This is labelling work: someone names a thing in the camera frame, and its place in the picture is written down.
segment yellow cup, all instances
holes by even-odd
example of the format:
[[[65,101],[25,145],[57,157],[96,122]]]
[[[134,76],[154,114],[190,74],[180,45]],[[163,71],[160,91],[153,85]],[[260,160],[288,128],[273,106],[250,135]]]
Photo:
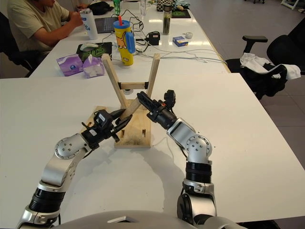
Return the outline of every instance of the yellow cup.
[[[122,20],[122,25],[119,25],[119,21],[115,21],[113,26],[122,62],[125,65],[132,65],[132,54],[135,52],[135,45],[133,34],[130,29],[130,23],[129,21]]]

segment green t-shirt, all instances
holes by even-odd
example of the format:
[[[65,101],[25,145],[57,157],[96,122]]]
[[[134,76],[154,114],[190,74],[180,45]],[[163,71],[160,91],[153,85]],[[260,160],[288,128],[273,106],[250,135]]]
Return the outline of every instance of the green t-shirt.
[[[69,11],[58,2],[53,7],[45,7],[45,12],[41,12],[31,0],[9,0],[8,17],[19,51],[49,51],[52,48],[33,35],[42,27],[48,32],[60,28],[61,22],[68,20]]]

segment mouse pad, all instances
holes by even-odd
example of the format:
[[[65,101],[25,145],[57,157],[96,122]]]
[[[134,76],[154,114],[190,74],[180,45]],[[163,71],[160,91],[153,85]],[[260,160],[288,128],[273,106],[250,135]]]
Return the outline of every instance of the mouse pad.
[[[80,57],[81,61],[84,63],[84,61],[88,58],[88,56],[91,54],[94,57],[102,57],[104,53],[108,53],[111,55],[112,53],[112,42],[104,42],[104,43],[96,43],[98,47],[94,50],[83,52],[81,51],[81,46],[83,44],[80,44],[77,48],[76,53]]]
[[[191,16],[187,10],[176,10],[172,12],[172,18],[191,18]]]

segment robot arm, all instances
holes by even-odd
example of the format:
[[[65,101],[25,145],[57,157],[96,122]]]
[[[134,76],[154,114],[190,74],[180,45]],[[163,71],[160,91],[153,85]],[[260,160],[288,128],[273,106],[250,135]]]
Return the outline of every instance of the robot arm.
[[[99,143],[109,137],[119,141],[116,133],[123,129],[131,119],[126,117],[113,126],[124,109],[107,113],[99,110],[94,114],[94,124],[86,126],[81,134],[60,140],[54,149],[54,155],[46,165],[32,200],[26,206],[17,225],[19,228],[49,228],[59,216],[60,205],[75,175],[78,163],[99,147]]]
[[[178,218],[198,228],[242,228],[226,218],[216,217],[214,184],[211,182],[212,162],[209,160],[212,145],[206,137],[197,134],[189,124],[173,113],[174,91],[168,90],[165,93],[164,102],[151,100],[144,92],[137,96],[149,110],[147,117],[166,129],[167,135],[188,153],[183,191],[177,203]]]

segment office chair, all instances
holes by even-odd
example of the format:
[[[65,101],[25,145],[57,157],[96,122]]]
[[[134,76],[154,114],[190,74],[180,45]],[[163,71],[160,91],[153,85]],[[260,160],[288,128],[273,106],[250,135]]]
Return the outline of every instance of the office chair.
[[[244,52],[250,53],[255,42],[267,42],[264,36],[243,36],[247,42]],[[305,74],[305,18],[288,34],[276,38],[268,46],[267,55],[275,65],[294,64],[301,69],[301,75]],[[256,97],[260,100],[264,95],[274,96],[285,88],[287,69],[279,65],[269,74],[258,74],[246,67],[242,67],[240,59],[226,60],[232,73],[240,73]],[[274,66],[265,64],[264,68],[271,70]],[[280,74],[280,79],[272,78],[274,74]]]
[[[29,73],[26,77],[29,77],[32,72],[38,67],[37,56],[39,51],[24,51],[20,52],[16,41],[10,31],[9,20],[0,12],[0,52],[7,55],[10,61],[13,61],[16,65],[22,65]]]

